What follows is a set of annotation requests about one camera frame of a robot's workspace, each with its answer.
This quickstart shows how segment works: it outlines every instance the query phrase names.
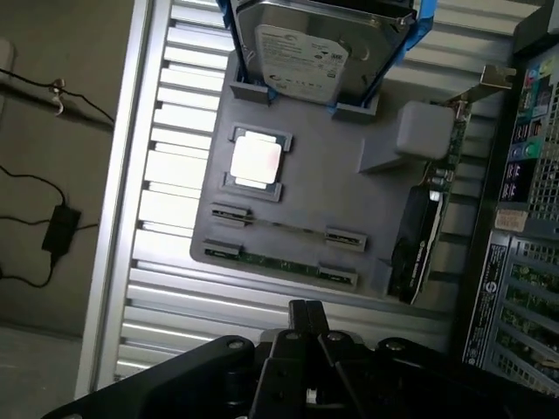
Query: power adapter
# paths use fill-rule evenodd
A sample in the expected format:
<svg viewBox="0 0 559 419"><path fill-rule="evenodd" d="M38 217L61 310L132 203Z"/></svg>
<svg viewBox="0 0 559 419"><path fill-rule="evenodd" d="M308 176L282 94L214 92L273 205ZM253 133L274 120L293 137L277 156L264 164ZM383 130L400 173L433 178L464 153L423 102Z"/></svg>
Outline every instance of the power adapter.
<svg viewBox="0 0 559 419"><path fill-rule="evenodd" d="M71 209L64 204L54 207L42 249L50 252L52 258L57 260L68 253L73 236L78 229L80 217L80 211Z"/></svg>

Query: hard drive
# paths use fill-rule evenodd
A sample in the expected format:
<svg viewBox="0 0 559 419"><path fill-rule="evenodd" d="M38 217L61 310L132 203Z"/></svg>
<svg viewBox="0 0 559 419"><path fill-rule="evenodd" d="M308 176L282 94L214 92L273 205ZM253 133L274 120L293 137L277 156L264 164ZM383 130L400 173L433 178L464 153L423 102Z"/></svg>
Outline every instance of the hard drive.
<svg viewBox="0 0 559 419"><path fill-rule="evenodd" d="M366 104L416 23L410 0L230 1L241 77L325 105Z"/></svg>

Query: screw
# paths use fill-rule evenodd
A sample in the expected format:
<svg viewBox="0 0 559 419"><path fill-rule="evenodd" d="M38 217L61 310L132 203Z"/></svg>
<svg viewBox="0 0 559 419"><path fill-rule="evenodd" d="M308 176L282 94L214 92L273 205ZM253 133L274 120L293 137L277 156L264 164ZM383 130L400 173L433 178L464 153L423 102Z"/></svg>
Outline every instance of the screw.
<svg viewBox="0 0 559 419"><path fill-rule="evenodd" d="M343 336L341 333L332 332L331 334L328 335L328 338L330 340L342 340Z"/></svg>
<svg viewBox="0 0 559 419"><path fill-rule="evenodd" d="M403 351L405 349L405 346L400 342L390 341L386 344L386 348L390 351Z"/></svg>
<svg viewBox="0 0 559 419"><path fill-rule="evenodd" d="M398 17L396 19L396 24L398 26L400 26L401 28L404 28L405 26L408 26L408 25L412 24L413 21L414 21L413 16L412 15L407 15L407 16L404 16L404 17Z"/></svg>
<svg viewBox="0 0 559 419"><path fill-rule="evenodd" d="M378 29L378 28L381 27L381 23L380 23L378 20L376 20L374 17L372 17L372 18L369 20L369 24L370 24L373 28L375 28L375 29Z"/></svg>
<svg viewBox="0 0 559 419"><path fill-rule="evenodd" d="M232 340L229 343L227 343L227 346L230 349L239 349L240 347L243 347L245 343L242 340Z"/></svg>

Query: metal bracket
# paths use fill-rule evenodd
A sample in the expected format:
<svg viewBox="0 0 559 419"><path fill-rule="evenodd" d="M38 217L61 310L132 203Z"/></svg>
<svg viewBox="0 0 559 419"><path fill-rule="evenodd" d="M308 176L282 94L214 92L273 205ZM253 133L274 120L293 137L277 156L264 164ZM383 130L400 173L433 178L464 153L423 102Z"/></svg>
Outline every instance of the metal bracket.
<svg viewBox="0 0 559 419"><path fill-rule="evenodd" d="M66 81L64 79L56 79L52 82L51 87L49 87L49 92L54 93L52 101L59 107L59 110L55 113L55 116L60 116L64 112L64 102L62 101L62 93L66 87Z"/></svg>
<svg viewBox="0 0 559 419"><path fill-rule="evenodd" d="M498 67L497 65L486 65L483 68L480 82L478 85L471 87L458 96L449 99L445 105L453 102L464 101L468 103L477 102L485 99L492 94L511 90L513 88L513 78L516 75L516 69L509 67Z"/></svg>

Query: metal rack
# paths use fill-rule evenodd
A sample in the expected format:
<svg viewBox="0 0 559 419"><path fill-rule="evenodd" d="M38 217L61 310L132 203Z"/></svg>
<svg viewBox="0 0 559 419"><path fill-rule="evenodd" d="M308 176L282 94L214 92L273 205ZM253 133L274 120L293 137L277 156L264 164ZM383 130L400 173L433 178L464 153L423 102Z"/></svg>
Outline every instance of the metal rack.
<svg viewBox="0 0 559 419"><path fill-rule="evenodd" d="M515 25L534 9L501 0L442 0L435 31L388 77L449 96L462 92L486 62L506 64ZM473 109L428 301L408 307L351 297L190 258L232 48L211 0L135 2L77 395L223 334L257 340L263 330L285 326L293 298L323 300L333 328L359 333L371 345L398 335L447 347L499 98Z"/></svg>

